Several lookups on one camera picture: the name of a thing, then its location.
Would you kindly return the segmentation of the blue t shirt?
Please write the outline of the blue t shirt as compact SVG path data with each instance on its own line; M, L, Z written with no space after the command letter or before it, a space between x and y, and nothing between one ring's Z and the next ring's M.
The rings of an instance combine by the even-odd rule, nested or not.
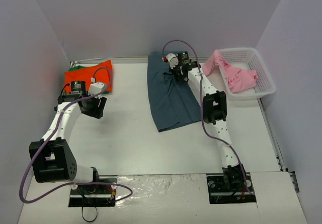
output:
M150 112L158 132L201 120L200 105L187 82L178 82L161 52L148 56L147 89Z

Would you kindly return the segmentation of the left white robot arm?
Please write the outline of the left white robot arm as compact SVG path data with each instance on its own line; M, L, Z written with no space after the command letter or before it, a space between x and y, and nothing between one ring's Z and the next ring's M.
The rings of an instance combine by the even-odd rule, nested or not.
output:
M68 142L82 114L96 119L103 116L107 99L102 94L108 87L95 82L86 88L84 81L73 81L70 85L71 91L58 97L56 114L48 131L29 145L32 168L38 183L83 183L86 190L95 193L101 187L97 169L78 164Z

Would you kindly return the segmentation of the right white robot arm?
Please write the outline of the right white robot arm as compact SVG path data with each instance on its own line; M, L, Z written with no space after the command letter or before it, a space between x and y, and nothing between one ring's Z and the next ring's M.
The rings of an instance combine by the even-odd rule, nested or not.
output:
M204 74L200 64L192 61L188 53L169 53L164 57L170 71L178 81L188 81L200 93L202 126L206 133L216 140L223 170L223 184L228 190L235 190L245 182L245 170L235 153L227 127L227 99L224 91L219 91Z

